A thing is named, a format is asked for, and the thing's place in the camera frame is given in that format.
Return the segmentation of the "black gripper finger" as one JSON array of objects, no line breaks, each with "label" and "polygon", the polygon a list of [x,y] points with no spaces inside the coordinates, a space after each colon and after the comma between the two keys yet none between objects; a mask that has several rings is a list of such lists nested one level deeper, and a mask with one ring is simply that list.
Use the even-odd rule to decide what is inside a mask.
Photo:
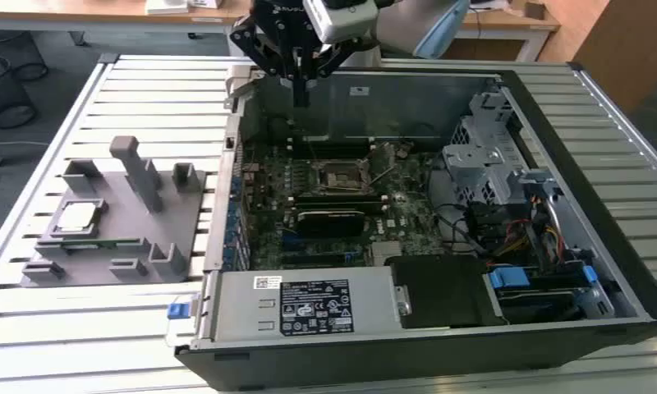
[{"label": "black gripper finger", "polygon": [[254,16],[246,16],[235,25],[231,36],[234,44],[243,50],[255,64],[280,79],[292,91],[292,103],[303,106],[303,76],[298,51],[300,48],[278,48],[258,27]]},{"label": "black gripper finger", "polygon": [[303,46],[303,107],[311,104],[311,82],[318,78],[327,78],[339,68],[350,56],[362,49],[362,39],[350,39],[332,44],[327,50],[319,52],[316,42]]}]

